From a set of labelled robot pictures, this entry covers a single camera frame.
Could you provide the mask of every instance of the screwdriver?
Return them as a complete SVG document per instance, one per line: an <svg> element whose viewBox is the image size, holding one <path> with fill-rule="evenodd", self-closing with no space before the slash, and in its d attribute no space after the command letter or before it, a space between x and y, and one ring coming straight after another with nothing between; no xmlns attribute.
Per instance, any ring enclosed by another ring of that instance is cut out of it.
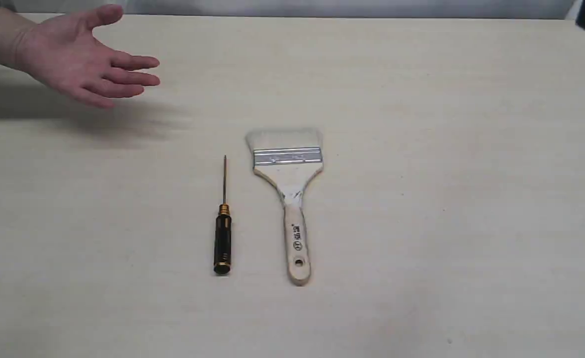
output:
<svg viewBox="0 0 585 358"><path fill-rule="evenodd" d="M219 206L219 215L215 220L215 265L216 274L228 274L231 271L231 211L226 203L226 156L224 156L223 202Z"/></svg>

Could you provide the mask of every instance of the screwdriver handle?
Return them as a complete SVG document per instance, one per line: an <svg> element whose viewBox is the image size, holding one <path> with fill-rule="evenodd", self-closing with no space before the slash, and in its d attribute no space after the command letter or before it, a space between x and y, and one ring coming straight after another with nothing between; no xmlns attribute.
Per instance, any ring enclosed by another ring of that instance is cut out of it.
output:
<svg viewBox="0 0 585 358"><path fill-rule="evenodd" d="M215 265L216 274L228 274L231 270L231 224L228 205L221 204L220 214L215 220Z"/></svg>

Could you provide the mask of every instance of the hand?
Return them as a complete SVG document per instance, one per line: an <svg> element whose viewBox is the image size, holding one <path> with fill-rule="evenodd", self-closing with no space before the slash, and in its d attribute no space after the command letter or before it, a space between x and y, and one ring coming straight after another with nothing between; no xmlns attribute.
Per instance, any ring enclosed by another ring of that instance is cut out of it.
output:
<svg viewBox="0 0 585 358"><path fill-rule="evenodd" d="M132 56L100 43L95 27L122 18L122 7L104 5L84 13L63 14L26 29L15 48L15 67L65 95L99 108L109 98L133 97L158 77L135 72L154 68L153 57Z"/></svg>

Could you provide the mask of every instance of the gray wall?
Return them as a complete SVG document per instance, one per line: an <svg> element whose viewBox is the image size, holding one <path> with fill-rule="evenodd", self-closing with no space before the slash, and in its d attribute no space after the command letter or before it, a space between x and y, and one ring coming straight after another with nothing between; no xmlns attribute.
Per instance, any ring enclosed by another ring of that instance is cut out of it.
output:
<svg viewBox="0 0 585 358"><path fill-rule="evenodd" d="M13 0L18 11L118 3L127 13L240 16L565 18L574 0Z"/></svg>

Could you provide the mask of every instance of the white bristles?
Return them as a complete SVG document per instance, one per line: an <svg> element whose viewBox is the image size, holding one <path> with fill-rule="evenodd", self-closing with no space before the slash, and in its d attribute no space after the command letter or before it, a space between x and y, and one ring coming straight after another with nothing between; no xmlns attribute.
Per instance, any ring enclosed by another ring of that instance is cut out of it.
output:
<svg viewBox="0 0 585 358"><path fill-rule="evenodd" d="M249 132L246 142L252 151L321 147L321 133L313 128L263 129Z"/></svg>

